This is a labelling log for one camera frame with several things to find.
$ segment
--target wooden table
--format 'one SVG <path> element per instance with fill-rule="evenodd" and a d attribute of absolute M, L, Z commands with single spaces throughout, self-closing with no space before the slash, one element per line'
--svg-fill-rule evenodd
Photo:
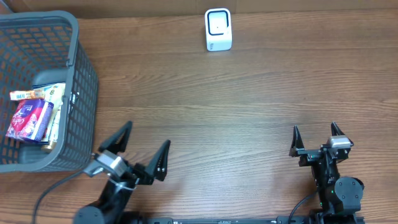
<path fill-rule="evenodd" d="M 129 210 L 288 215 L 315 189 L 310 168 L 288 156 L 293 126 L 314 149 L 336 121 L 355 142 L 340 173 L 366 186 L 359 214 L 398 222 L 398 10 L 237 14 L 233 48 L 212 53 L 203 16 L 79 22 L 99 76 L 96 148 L 127 120 L 131 162 L 172 140 L 165 182 L 138 187 Z M 69 174 L 1 174 L 0 223 L 29 223 L 37 197 Z M 106 179 L 82 175 L 59 187 L 39 223 L 71 223 Z"/>

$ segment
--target pink package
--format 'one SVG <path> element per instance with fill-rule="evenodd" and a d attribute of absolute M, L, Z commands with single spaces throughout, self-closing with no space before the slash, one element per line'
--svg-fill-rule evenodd
<path fill-rule="evenodd" d="M 7 130 L 7 137 L 29 142 L 39 142 L 49 123 L 53 103 L 45 100 L 23 100 Z"/>

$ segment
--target gray plastic basket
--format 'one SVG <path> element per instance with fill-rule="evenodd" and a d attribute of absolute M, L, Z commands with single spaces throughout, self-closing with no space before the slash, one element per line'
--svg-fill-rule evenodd
<path fill-rule="evenodd" d="M 64 11 L 0 16 L 0 172 L 77 170 L 89 162 L 98 77 L 78 33 L 76 18 Z M 9 92 L 53 82 L 66 82 L 55 149 L 6 138 L 17 106 Z"/>

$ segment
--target cable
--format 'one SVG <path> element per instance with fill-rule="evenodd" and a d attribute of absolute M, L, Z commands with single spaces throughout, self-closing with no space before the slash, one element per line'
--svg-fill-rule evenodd
<path fill-rule="evenodd" d="M 305 198 L 303 198 L 303 200 L 301 200 L 298 204 L 296 204 L 296 206 L 293 208 L 292 212 L 289 215 L 289 219 L 287 220 L 287 224 L 290 224 L 290 222 L 292 221 L 293 218 L 293 214 L 294 212 L 299 208 L 299 206 L 301 206 L 301 204 L 303 204 L 304 202 L 306 202 L 308 199 L 316 196 L 316 194 L 319 192 L 319 189 L 317 189 L 314 193 L 306 196 Z"/>
<path fill-rule="evenodd" d="M 42 195 L 39 197 L 39 199 L 37 199 L 36 204 L 35 204 L 35 208 L 33 209 L 33 215 L 32 215 L 32 224 L 36 224 L 36 216 L 37 216 L 37 211 L 39 209 L 40 206 L 40 202 L 43 200 L 43 198 L 50 193 L 52 190 L 54 190 L 56 187 L 58 187 L 59 185 L 79 176 L 80 174 L 83 173 L 83 170 L 80 170 L 72 175 L 70 175 L 69 177 L 66 177 L 60 181 L 58 181 L 57 183 L 53 184 L 51 187 L 49 187 L 47 190 L 45 190 Z"/>

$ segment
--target wooden tabletop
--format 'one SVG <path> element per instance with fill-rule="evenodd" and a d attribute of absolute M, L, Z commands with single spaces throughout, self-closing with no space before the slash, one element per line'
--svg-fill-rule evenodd
<path fill-rule="evenodd" d="M 315 190 L 289 157 L 293 126 L 316 149 L 336 121 L 355 147 L 342 176 L 365 184 L 368 223 L 398 222 L 398 10 L 232 16 L 233 48 L 207 52 L 203 16 L 79 20 L 99 76 L 95 147 L 134 121 L 125 158 L 172 141 L 164 182 L 127 206 L 173 218 L 288 215 Z M 29 223 L 38 196 L 70 173 L 1 174 L 0 223 Z M 71 180 L 38 221 L 71 223 L 107 177 Z M 300 208 L 317 208 L 314 199 Z"/>

